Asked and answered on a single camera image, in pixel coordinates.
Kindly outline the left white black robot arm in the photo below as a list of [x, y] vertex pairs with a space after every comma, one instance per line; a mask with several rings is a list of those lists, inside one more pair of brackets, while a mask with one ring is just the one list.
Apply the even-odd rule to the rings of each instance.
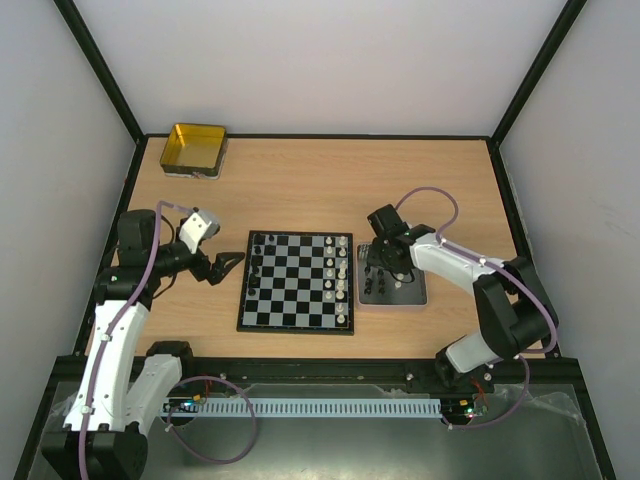
[[127, 211], [117, 221], [117, 263], [94, 283], [94, 333], [79, 389], [61, 428], [42, 437], [42, 455], [63, 479], [142, 476], [151, 425], [192, 357], [186, 342], [160, 342], [138, 378], [130, 378], [161, 281], [188, 271], [198, 282], [217, 285], [244, 258], [241, 252], [208, 258], [201, 245], [220, 224], [197, 208], [180, 210], [183, 219], [171, 242], [163, 243], [165, 206]]

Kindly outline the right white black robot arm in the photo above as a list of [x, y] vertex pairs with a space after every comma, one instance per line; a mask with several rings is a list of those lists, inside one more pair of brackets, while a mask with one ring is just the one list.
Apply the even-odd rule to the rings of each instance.
[[387, 204], [367, 220], [374, 239], [367, 264], [399, 277], [414, 270], [431, 273], [469, 293], [475, 302], [479, 330], [444, 347], [435, 357], [438, 384], [455, 392], [471, 374], [496, 361], [543, 353], [557, 343], [557, 315], [531, 261], [483, 256], [447, 240], [442, 229], [411, 227]]

